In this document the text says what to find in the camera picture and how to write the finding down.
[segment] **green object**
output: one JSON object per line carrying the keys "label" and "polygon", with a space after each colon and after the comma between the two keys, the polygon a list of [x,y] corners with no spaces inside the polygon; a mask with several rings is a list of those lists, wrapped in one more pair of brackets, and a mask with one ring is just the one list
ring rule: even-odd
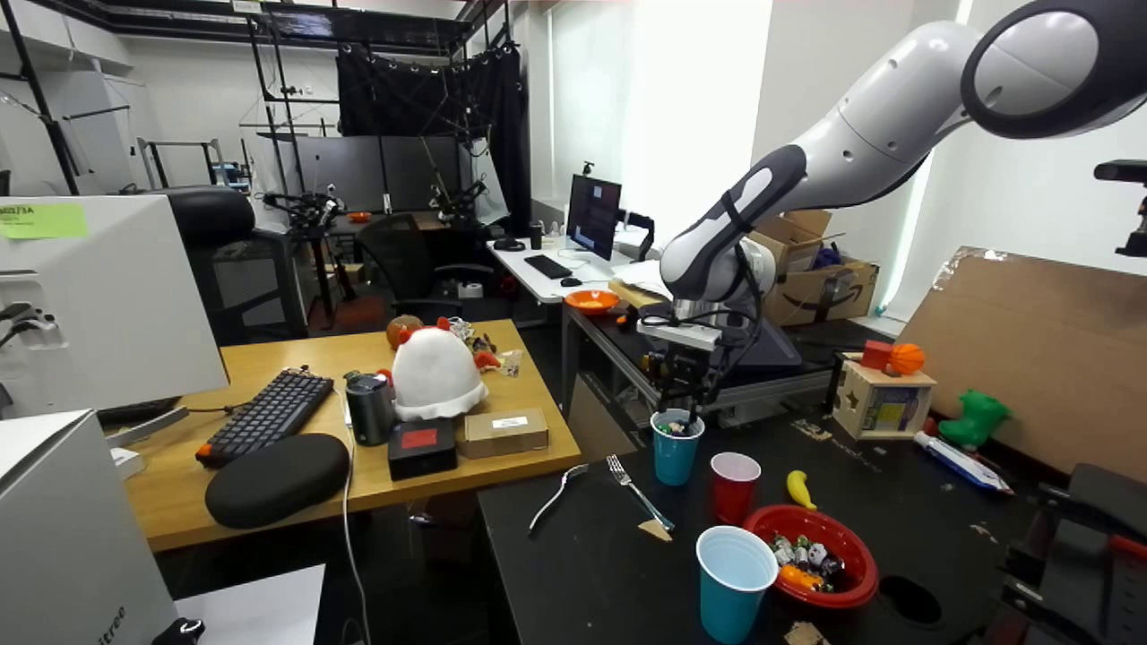
{"label": "green object", "polygon": [[964,391],[960,414],[938,423],[938,438],[955,449],[977,449],[1006,423],[1006,414],[1010,412],[992,395]]}
{"label": "green object", "polygon": [[87,238],[87,207],[83,205],[12,205],[0,207],[0,238],[8,240],[56,240],[56,238]]}

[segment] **bowl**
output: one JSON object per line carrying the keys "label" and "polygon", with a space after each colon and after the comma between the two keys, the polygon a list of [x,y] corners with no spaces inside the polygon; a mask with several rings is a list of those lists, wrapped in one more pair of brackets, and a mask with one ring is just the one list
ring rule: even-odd
{"label": "bowl", "polygon": [[572,291],[566,293],[566,306],[586,315],[617,311],[611,291]]}
{"label": "bowl", "polygon": [[853,534],[844,524],[801,508],[801,506],[762,506],[748,515],[744,531],[754,531],[755,537],[762,537],[768,545],[774,545],[774,537],[798,537],[806,534],[808,541],[822,541],[836,559],[844,563],[844,588],[843,592],[812,592],[801,584],[792,584],[783,576],[776,576],[776,588],[806,604],[818,610],[859,610],[874,598],[878,592],[878,565],[866,553],[866,545],[859,541],[859,534]]}

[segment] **white helmet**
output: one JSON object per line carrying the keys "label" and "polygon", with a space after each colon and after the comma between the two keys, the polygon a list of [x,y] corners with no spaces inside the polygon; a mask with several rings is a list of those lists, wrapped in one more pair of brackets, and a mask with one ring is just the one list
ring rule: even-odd
{"label": "white helmet", "polygon": [[402,419],[452,419],[488,398],[470,346],[438,326],[415,331],[399,346],[390,377]]}

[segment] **ceiling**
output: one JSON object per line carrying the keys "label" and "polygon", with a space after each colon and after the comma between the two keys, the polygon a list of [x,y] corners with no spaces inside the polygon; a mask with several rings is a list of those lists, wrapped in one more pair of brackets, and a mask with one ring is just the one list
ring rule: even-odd
{"label": "ceiling", "polygon": [[249,38],[268,25],[292,48],[362,44],[380,55],[454,55],[504,0],[34,0],[110,32]]}

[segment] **chair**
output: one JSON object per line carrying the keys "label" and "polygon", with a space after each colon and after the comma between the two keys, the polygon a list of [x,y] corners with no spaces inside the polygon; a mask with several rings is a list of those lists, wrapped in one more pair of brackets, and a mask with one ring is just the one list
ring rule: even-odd
{"label": "chair", "polygon": [[237,190],[168,193],[218,343],[307,337],[282,238],[261,238]]}
{"label": "chair", "polygon": [[388,299],[388,315],[463,315],[463,318],[510,318],[512,306],[492,299],[498,271],[492,265],[452,263],[432,265],[426,238],[413,216],[388,216],[359,233],[359,247],[371,265],[371,282]]}

